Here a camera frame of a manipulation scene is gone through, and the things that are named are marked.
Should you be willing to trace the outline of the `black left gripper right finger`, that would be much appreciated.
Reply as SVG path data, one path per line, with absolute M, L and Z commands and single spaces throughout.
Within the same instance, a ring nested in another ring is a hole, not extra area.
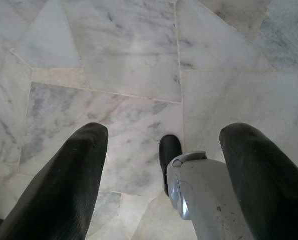
M 298 167 L 258 129 L 232 123 L 219 135 L 232 187 L 256 240 L 298 240 Z

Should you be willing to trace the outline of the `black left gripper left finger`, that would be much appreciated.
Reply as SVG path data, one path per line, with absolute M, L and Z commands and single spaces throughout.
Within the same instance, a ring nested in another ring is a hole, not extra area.
M 0 219 L 0 240 L 83 240 L 95 208 L 108 130 L 91 122 L 76 130 Z

